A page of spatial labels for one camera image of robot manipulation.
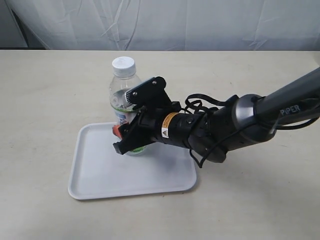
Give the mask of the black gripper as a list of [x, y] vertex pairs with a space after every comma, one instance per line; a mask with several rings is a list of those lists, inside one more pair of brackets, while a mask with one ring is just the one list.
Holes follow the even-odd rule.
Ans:
[[188, 117], [185, 113], [163, 109], [140, 112], [132, 122], [112, 127], [112, 133], [120, 138], [113, 147], [120, 155], [153, 143], [189, 149], [190, 125], [186, 123]]

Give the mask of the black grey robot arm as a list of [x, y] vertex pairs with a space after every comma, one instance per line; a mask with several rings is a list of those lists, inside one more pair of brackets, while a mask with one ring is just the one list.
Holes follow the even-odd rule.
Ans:
[[320, 117], [320, 71], [315, 69], [277, 91], [260, 96], [231, 96], [226, 101], [195, 93], [185, 107], [170, 100], [163, 77], [125, 92], [137, 115], [130, 123], [116, 125], [115, 151], [127, 152], [153, 143], [188, 149], [201, 167], [204, 161], [222, 163], [229, 151], [267, 142], [278, 130], [305, 128]]

